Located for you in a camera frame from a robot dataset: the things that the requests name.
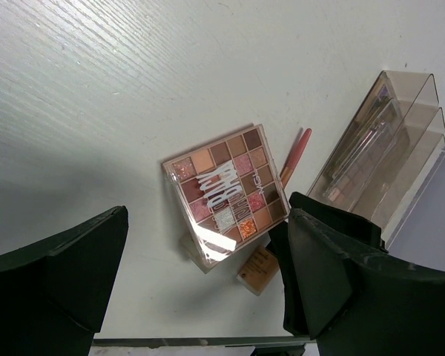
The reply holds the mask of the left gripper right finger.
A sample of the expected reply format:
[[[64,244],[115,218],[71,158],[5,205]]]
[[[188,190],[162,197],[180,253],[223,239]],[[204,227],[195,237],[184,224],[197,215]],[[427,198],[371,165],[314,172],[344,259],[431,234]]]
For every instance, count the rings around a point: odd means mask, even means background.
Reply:
[[[321,355],[445,355],[445,271],[393,257],[373,222],[294,192],[269,236],[284,329]]]

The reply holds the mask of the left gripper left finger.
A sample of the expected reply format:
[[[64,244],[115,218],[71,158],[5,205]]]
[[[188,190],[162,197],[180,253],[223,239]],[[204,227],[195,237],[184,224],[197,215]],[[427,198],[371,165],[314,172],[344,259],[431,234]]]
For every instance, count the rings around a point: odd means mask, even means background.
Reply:
[[[127,235],[128,210],[116,206],[0,255],[0,355],[87,355]]]

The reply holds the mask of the square pink eyeshadow palette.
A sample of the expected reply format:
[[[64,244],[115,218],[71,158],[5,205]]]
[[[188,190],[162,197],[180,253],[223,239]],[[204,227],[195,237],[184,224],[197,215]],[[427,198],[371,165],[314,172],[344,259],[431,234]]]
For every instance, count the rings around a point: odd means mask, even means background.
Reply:
[[[162,164],[204,273],[280,224],[289,203],[262,125],[201,145]]]

